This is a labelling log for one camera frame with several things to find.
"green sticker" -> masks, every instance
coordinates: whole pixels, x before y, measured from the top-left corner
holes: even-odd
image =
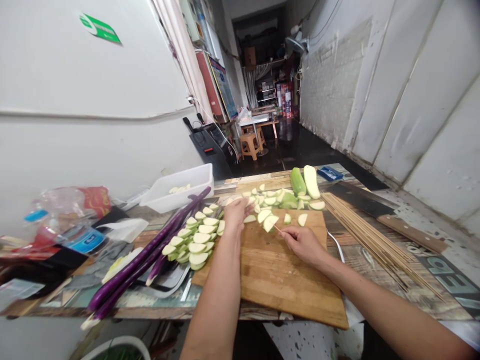
[[[97,20],[94,17],[88,16],[85,13],[80,14],[80,21],[87,28],[90,34],[93,34],[98,38],[121,44],[117,33],[107,23]]]

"bottle cap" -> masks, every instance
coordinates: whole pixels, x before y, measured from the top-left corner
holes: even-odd
[[[44,210],[44,209],[40,209],[40,210],[37,210],[37,211],[34,211],[34,212],[31,212],[29,213],[27,216],[25,216],[23,219],[25,221],[28,221],[29,223],[33,223],[37,220],[40,220],[41,218],[44,218],[45,216],[47,216],[49,214],[49,212],[47,210]]]

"cleaver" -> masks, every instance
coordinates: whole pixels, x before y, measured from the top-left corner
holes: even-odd
[[[423,246],[433,253],[441,254],[449,246],[431,235],[411,227],[399,218],[394,209],[376,200],[375,194],[363,190],[344,181],[337,182],[328,188],[335,196],[373,216],[380,223],[402,234],[404,237]]]

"white plastic container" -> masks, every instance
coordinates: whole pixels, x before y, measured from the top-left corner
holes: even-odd
[[[169,194],[171,188],[179,188],[187,184],[190,184],[189,189]],[[163,214],[187,205],[192,201],[189,199],[189,195],[199,195],[207,186],[211,187],[206,196],[208,198],[214,194],[214,176],[211,163],[159,178],[150,191],[143,196],[140,206],[148,206]]]

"wooden cutting board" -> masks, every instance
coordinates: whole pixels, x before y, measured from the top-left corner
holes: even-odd
[[[300,214],[308,213],[305,226],[327,248],[327,228],[321,211],[272,212],[280,217],[276,223],[280,229],[286,227],[286,213],[291,215],[292,225],[298,225]],[[210,264],[195,273],[193,284],[205,285]],[[257,221],[246,223],[241,233],[240,272],[242,299],[340,329],[349,328],[340,289],[293,254],[276,231],[265,232]]]

